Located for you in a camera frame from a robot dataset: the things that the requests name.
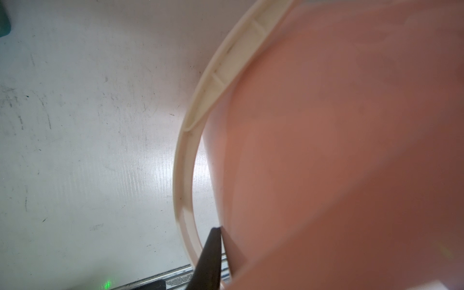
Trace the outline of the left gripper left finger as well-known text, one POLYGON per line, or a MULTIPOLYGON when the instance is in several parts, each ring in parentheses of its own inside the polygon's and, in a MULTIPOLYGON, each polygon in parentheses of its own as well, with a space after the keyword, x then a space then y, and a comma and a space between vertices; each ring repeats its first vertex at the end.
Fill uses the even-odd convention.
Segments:
POLYGON ((221 282, 222 236, 212 228, 186 290, 218 290, 221 282))

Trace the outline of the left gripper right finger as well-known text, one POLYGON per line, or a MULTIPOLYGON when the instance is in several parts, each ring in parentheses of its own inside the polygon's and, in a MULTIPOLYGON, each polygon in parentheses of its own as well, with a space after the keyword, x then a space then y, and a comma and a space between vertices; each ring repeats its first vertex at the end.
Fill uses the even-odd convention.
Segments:
POLYGON ((230 275, 234 277, 247 264, 248 259, 226 228, 221 228, 221 234, 228 260, 230 275))

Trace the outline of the pink plastic bucket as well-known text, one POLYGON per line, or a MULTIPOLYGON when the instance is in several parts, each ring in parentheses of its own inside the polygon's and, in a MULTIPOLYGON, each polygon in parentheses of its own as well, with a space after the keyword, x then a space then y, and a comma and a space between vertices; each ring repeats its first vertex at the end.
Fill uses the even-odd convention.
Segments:
POLYGON ((257 1, 182 122, 175 219, 226 290, 464 287, 462 1, 257 1))

